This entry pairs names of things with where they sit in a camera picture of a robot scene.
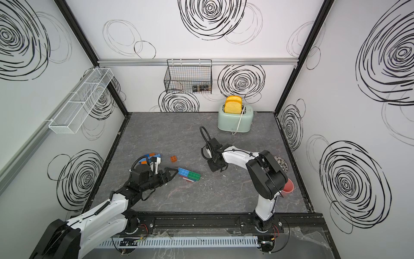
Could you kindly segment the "green lego brick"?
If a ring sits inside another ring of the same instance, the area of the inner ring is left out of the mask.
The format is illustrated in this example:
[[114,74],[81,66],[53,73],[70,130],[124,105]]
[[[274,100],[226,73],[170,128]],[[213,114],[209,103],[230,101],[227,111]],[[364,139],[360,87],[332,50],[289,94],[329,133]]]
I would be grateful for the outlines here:
[[199,181],[201,178],[201,175],[192,171],[188,172],[187,178],[192,181]]

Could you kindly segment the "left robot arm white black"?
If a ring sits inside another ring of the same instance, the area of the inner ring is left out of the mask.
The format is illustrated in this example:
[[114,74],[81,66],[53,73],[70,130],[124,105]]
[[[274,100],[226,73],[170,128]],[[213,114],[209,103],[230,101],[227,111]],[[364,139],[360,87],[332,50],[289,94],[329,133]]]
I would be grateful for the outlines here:
[[154,173],[148,164],[136,165],[106,201],[75,218],[50,223],[30,258],[81,259],[110,237],[125,230],[135,232],[139,220],[132,207],[143,200],[144,192],[163,186],[178,172],[166,167]]

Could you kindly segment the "light blue long lego brick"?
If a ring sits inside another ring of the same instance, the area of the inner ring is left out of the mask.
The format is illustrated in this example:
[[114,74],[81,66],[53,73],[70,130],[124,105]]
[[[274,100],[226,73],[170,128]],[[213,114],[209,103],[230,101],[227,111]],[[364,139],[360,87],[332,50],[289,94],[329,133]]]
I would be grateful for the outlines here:
[[188,174],[189,174],[189,170],[183,169],[183,168],[179,168],[179,175],[180,176],[182,176],[184,178],[187,178],[188,177]]

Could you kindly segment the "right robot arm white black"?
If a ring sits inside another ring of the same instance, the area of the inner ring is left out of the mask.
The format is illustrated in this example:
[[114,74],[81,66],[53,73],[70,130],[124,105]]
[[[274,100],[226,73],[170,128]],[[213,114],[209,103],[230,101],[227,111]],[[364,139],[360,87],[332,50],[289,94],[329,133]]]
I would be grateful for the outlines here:
[[206,141],[201,155],[212,172],[222,172],[230,164],[248,171],[258,193],[253,222],[260,232],[269,229],[277,200],[282,197],[282,190],[289,180],[274,156],[267,150],[248,152],[235,146],[221,145],[215,138]]

